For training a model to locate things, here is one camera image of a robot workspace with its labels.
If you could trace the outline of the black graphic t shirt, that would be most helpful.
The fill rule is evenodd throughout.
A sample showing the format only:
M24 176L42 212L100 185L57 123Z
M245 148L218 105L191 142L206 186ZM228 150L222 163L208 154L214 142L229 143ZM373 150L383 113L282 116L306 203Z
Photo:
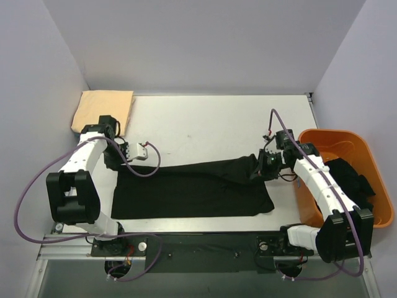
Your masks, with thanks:
M263 181L250 179L254 155L162 167L121 166L111 216L118 220L245 217L274 209Z

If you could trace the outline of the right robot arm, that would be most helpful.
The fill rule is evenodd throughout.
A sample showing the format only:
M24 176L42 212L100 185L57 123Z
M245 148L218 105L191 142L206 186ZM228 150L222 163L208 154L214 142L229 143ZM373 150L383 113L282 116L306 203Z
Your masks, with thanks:
M297 248L318 253L326 263L367 256L373 232L373 214L361 209L331 176L331 171L312 143L293 140L292 130L280 130L263 136L265 143L276 143L276 152L259 150L252 181L271 181L290 169L302 182L319 207L323 224L320 228L298 223L281 227L277 248L291 254Z

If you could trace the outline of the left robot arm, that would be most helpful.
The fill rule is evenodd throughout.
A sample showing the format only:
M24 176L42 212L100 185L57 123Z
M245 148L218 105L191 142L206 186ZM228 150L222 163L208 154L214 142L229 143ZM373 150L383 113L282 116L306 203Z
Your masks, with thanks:
M118 144L115 138L120 122L111 115L101 115L98 124L85 125L79 148L57 173L46 178L51 216L57 223L75 225L93 234L114 256L126 252L128 241L120 234L122 225L100 211L100 197L92 179L92 172L100 157L113 171L124 164L128 144Z

